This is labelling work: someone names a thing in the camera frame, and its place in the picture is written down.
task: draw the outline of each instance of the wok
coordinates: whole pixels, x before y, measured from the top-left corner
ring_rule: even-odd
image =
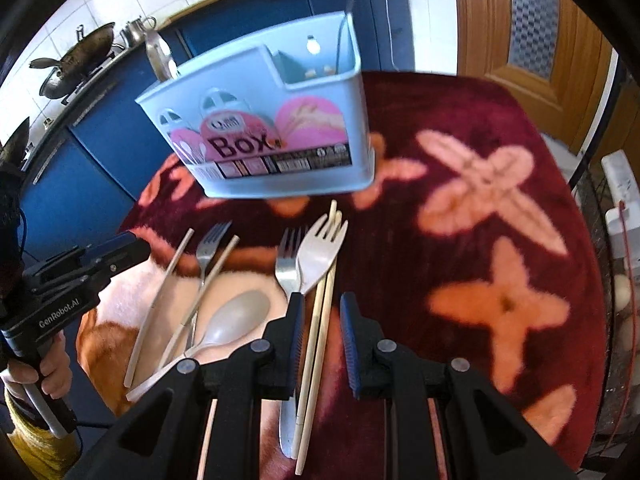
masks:
[[[83,79],[98,68],[111,51],[113,26],[107,23],[82,37],[82,26],[78,27],[76,43],[60,60],[40,57],[29,63],[30,68],[50,68],[53,70],[40,87],[40,95],[49,99],[60,99],[69,95]]]

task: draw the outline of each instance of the white plastic fork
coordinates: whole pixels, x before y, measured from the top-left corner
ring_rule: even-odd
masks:
[[[300,292],[305,296],[327,273],[347,234],[348,221],[340,224],[327,219],[328,216],[324,214],[312,225],[298,249],[296,265],[300,275]]]

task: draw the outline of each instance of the red wire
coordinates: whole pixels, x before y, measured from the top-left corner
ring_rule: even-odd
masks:
[[[625,383],[625,399],[622,402],[622,407],[620,408],[620,413],[618,414],[618,418],[616,419],[616,424],[613,427],[613,431],[611,432],[611,436],[609,440],[607,440],[607,444],[602,449],[600,454],[603,454],[606,449],[609,448],[611,442],[613,441],[613,437],[616,435],[618,428],[620,427],[620,422],[622,421],[622,417],[625,415],[626,405],[629,402],[629,395],[631,390],[631,377],[634,371],[634,364],[636,360],[636,341],[638,338],[638,306],[636,305],[636,288],[634,287],[634,277],[631,270],[631,251],[629,249],[629,240],[626,235],[626,222],[625,222],[625,203],[624,201],[620,201],[618,203],[618,211],[620,212],[620,221],[622,222],[622,235],[625,241],[625,255],[626,260],[628,262],[628,267],[626,268],[626,275],[629,278],[629,283],[631,284],[631,309],[633,316],[633,343],[631,346],[631,364],[629,366],[629,374],[626,378]]]

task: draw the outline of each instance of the fork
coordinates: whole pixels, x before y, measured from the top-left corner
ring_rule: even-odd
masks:
[[[204,238],[198,244],[196,248],[196,259],[198,261],[198,266],[200,267],[200,288],[204,285],[204,280],[207,277],[207,267],[211,263],[213,256],[216,254],[218,250],[218,245],[220,244],[220,240],[222,240],[226,231],[229,229],[231,222],[227,222],[225,224],[216,224],[209,232],[204,235]],[[198,311],[193,314],[191,318],[191,326],[189,333],[187,334],[187,345],[185,350],[188,350],[193,346],[193,341],[196,335],[196,325],[198,323]]]
[[[287,296],[287,302],[300,289],[300,276],[296,267],[298,248],[306,229],[286,229],[278,247],[276,257],[276,279]],[[293,458],[293,434],[296,429],[296,392],[289,400],[280,403],[280,449],[287,458]]]
[[[349,221],[340,225],[327,218],[324,214],[312,225],[298,248],[296,267],[300,276],[299,292],[303,296],[327,273],[347,234]]]
[[[282,235],[282,240],[278,247],[276,280],[278,280],[282,290],[287,295],[287,301],[289,301],[290,296],[294,292],[300,289],[300,277],[296,269],[296,257],[298,256],[298,248],[305,234],[306,229],[287,228]]]

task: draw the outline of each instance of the cabinet handle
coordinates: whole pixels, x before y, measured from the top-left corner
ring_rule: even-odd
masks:
[[[54,146],[53,150],[51,150],[51,153],[49,153],[49,155],[47,156],[47,158],[45,159],[45,161],[42,163],[42,166],[40,167],[40,169],[38,170],[38,173],[36,173],[36,176],[33,177],[33,185],[35,186],[41,179],[42,174],[44,173],[44,170],[47,169],[47,166],[49,165],[49,163],[51,162],[51,160],[53,159],[53,157],[56,155],[56,153],[58,152],[58,150],[60,149],[60,146],[62,146],[65,143],[66,139],[60,139],[56,145]]]
[[[117,84],[118,84],[117,81],[113,81],[113,82],[109,83],[107,85],[107,87],[102,92],[100,92],[98,94],[98,97],[96,97],[93,101],[91,101],[91,104],[89,104],[87,108],[82,110],[80,115],[78,115],[78,118],[73,122],[73,126],[78,126],[78,124],[80,124],[82,119],[87,117],[89,112],[94,109],[95,105],[97,105],[100,101],[102,101],[102,99],[104,99],[105,95],[107,95],[111,90],[113,90],[113,87],[116,86]]]

